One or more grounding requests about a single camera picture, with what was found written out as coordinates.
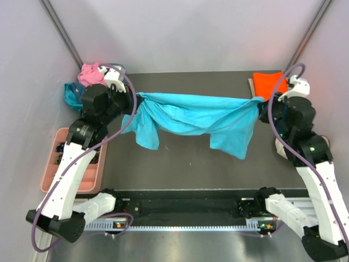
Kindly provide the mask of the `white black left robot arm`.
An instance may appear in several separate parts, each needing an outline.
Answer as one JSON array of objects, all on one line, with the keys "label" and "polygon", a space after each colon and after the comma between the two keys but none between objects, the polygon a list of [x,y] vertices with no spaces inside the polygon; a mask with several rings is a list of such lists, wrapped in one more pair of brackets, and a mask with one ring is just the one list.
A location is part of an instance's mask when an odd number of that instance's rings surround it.
[{"label": "white black left robot arm", "polygon": [[108,137],[107,126],[119,115],[134,117],[137,96],[132,84],[125,91],[116,91],[101,84],[91,85],[83,95],[83,116],[70,127],[60,165],[44,199],[29,210],[26,221],[32,224],[32,245],[35,231],[40,229],[60,240],[76,242],[85,226],[109,213],[119,216],[124,204],[110,189],[79,205],[74,204],[82,178],[97,149],[114,139],[118,131]]}]

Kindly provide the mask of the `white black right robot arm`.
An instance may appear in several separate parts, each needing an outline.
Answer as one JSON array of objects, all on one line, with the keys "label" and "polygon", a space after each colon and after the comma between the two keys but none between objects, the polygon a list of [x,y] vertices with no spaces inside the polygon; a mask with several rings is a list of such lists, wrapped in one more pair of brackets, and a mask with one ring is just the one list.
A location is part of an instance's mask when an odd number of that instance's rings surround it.
[{"label": "white black right robot arm", "polygon": [[316,216],[308,216],[273,187],[257,191],[255,211],[261,216],[277,216],[297,234],[313,261],[348,260],[348,210],[329,145],[312,129],[316,110],[304,97],[276,97],[260,103],[258,110],[259,119],[270,124],[276,135],[278,154],[285,156],[302,178]]}]

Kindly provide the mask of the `light blue t shirt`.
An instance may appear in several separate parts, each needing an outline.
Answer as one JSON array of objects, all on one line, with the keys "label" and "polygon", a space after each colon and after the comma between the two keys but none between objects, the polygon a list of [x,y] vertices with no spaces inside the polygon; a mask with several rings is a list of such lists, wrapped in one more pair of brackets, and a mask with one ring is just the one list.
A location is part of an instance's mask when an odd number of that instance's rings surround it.
[{"label": "light blue t shirt", "polygon": [[244,159],[263,98],[250,99],[193,94],[139,93],[143,99],[134,117],[125,115],[124,132],[134,132],[136,142],[157,150],[159,130],[176,135],[209,134],[211,149]]}]

